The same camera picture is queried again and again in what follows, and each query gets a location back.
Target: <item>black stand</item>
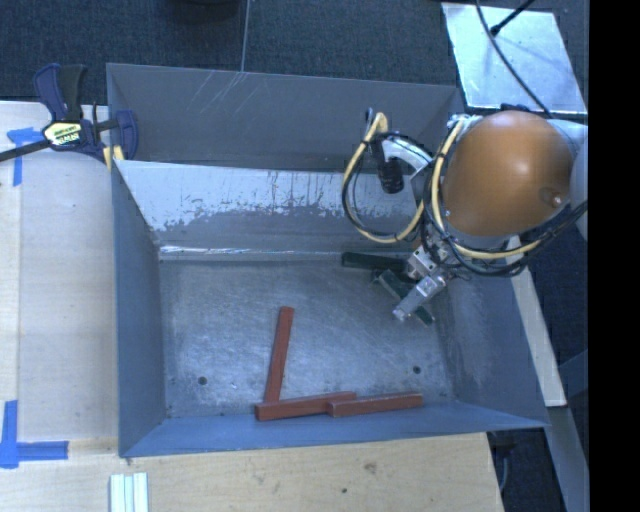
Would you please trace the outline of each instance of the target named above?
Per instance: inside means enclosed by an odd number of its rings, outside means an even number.
[[[515,11],[513,11],[509,16],[503,19],[500,23],[491,27],[491,35],[496,37],[498,32],[500,32],[510,21],[512,21],[515,17],[517,17],[522,11],[524,11],[527,7],[529,7],[536,0],[527,0],[520,7],[518,7]]]

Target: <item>wire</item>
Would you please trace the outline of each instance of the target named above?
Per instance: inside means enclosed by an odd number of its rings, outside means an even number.
[[[500,479],[500,494],[504,492],[509,478],[509,457],[502,459],[502,478]]]
[[[440,147],[438,147],[438,151],[436,153],[436,155],[442,154],[442,144],[444,143],[444,141],[442,141],[440,143]],[[423,200],[425,202],[425,208],[424,208],[424,214],[422,217],[422,221],[420,222],[420,224],[418,225],[419,231],[420,231],[420,242],[422,245],[422,249],[428,253],[431,256],[431,259],[433,261],[435,261],[438,265],[445,267],[447,269],[450,270],[454,270],[454,269],[459,269],[460,267],[462,267],[462,265],[460,263],[457,264],[452,264],[452,263],[447,263],[446,260],[443,260],[440,255],[438,254],[438,249],[437,247],[434,247],[433,245],[429,245],[427,243],[427,223],[429,223],[430,225],[435,225],[435,221],[433,219],[433,214],[431,213],[431,210],[428,207],[428,191],[429,191],[429,187],[431,185],[431,176],[427,176],[424,182],[424,188],[422,191],[422,196],[423,196]]]
[[[367,228],[362,221],[357,216],[357,212],[353,210],[348,201],[348,187],[351,179],[354,175],[354,172],[357,171],[357,166],[360,164],[360,160],[362,159],[362,155],[373,139],[373,136],[378,132],[388,132],[389,131],[389,122],[386,116],[382,112],[378,112],[373,119],[373,122],[369,126],[367,133],[364,138],[356,148],[353,156],[349,160],[347,164],[344,175],[342,178],[342,206],[344,208],[345,214],[347,218],[351,221],[351,223],[355,226],[358,232],[364,237],[372,240],[374,242],[380,244],[393,244],[399,242],[405,238],[407,238],[411,232],[416,228],[420,219],[422,218],[422,214],[424,212],[424,201],[420,200],[420,203],[416,209],[416,213],[413,218],[409,221],[409,224],[400,232],[397,233],[382,233],[379,231],[374,231]]]
[[[484,28],[484,31],[486,32],[487,37],[491,42],[491,45],[497,52],[498,56],[500,57],[504,65],[507,66],[507,69],[511,72],[511,74],[513,75],[513,78],[516,79],[516,81],[520,84],[520,86],[524,89],[524,91],[529,95],[529,97],[536,103],[536,105],[538,105],[542,109],[545,115],[550,119],[553,119],[554,116],[551,113],[551,111],[545,106],[544,103],[542,103],[540,98],[538,98],[538,96],[536,96],[535,93],[527,86],[524,80],[513,68],[511,63],[507,60],[504,53],[502,53],[502,50],[498,46],[498,43],[496,42],[495,37],[493,37],[493,34],[491,33],[491,29],[489,28],[489,24],[487,23],[487,20],[484,17],[484,13],[482,12],[482,8],[480,7],[480,0],[475,0],[475,3],[476,3],[476,11],[478,12],[478,17],[480,18],[480,23],[482,24],[482,27]]]
[[[422,145],[420,145],[419,142],[415,141],[415,139],[412,139],[411,137],[401,134],[400,132],[386,132],[386,133],[378,133],[374,136],[373,138],[373,142],[372,143],[376,143],[378,140],[381,139],[387,139],[387,138],[399,138],[399,139],[405,139],[409,142],[412,142],[413,144],[419,145],[420,147],[422,147]],[[413,153],[414,155],[420,157],[420,158],[424,158],[424,155],[422,153],[419,153],[418,151],[415,151],[413,149],[411,149],[410,147],[404,147],[404,149],[410,153]],[[356,189],[358,186],[358,178],[360,177],[360,174],[362,173],[362,169],[364,167],[363,165],[364,163],[364,155],[363,158],[360,158],[358,160],[358,162],[356,163],[355,169],[353,170],[353,178],[351,181],[351,204],[353,205],[351,208],[351,211],[355,214],[354,216],[356,218],[359,219],[358,214],[360,213],[358,210],[358,202],[357,202],[357,198],[356,198]],[[383,233],[383,232],[379,232],[379,231],[374,231],[370,228],[367,228],[366,226],[364,226],[364,224],[362,223],[362,221],[360,220],[360,227],[365,229],[365,231],[368,231],[369,233],[374,233],[374,234],[378,234],[380,236],[393,236],[393,233]],[[415,240],[415,238],[418,236],[418,233],[416,232],[415,236],[413,237],[413,240]]]
[[[497,23],[493,27],[491,27],[491,35],[493,37],[497,36],[499,32],[506,27],[512,20],[514,20],[517,16],[520,15],[527,7],[529,7],[536,0],[527,0],[525,3],[521,4],[515,11],[512,11],[509,16],[503,19],[500,23]]]

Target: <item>blue tape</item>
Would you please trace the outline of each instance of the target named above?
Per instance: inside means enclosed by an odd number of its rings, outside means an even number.
[[[7,137],[16,145],[20,147],[24,144],[30,144],[32,142],[39,142],[44,139],[42,133],[34,130],[33,128],[21,128],[20,130],[10,130],[7,132]],[[22,183],[22,157],[19,156],[13,163],[13,186],[17,187]]]
[[[0,468],[15,469],[22,461],[30,460],[66,460],[69,442],[50,441],[42,443],[19,443],[18,439],[18,401],[4,404],[2,422],[2,441],[0,441]]]

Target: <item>scratched surface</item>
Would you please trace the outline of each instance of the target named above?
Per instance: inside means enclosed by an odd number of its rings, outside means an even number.
[[[339,261],[164,263],[166,400],[175,417],[251,413],[280,306],[295,309],[282,398],[421,391],[451,401],[435,327],[399,323],[393,297]]]
[[[317,255],[379,249],[345,218],[342,174],[118,162],[163,259]],[[415,213],[411,187],[385,194],[362,174],[356,202],[369,226],[396,232]]]
[[[138,119],[136,160],[268,169],[342,169],[369,107],[435,151],[452,86],[109,64],[109,106]]]

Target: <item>wooden stick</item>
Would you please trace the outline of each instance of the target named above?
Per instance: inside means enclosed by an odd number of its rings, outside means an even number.
[[[264,392],[265,402],[277,402],[280,399],[280,389],[282,388],[282,379],[284,379],[284,365],[287,360],[292,323],[293,308],[282,306],[278,316],[273,351],[271,352],[271,366],[269,367],[267,387]]]
[[[421,407],[423,404],[420,393],[391,393],[388,395],[365,396],[349,400],[331,400],[327,412],[333,418],[369,414],[372,412],[395,411]]]
[[[262,402],[256,404],[255,415],[260,421],[278,420],[281,418],[295,418],[312,414],[326,414],[331,400],[352,400],[356,394],[352,391],[338,391],[324,395],[290,398],[276,402]]]

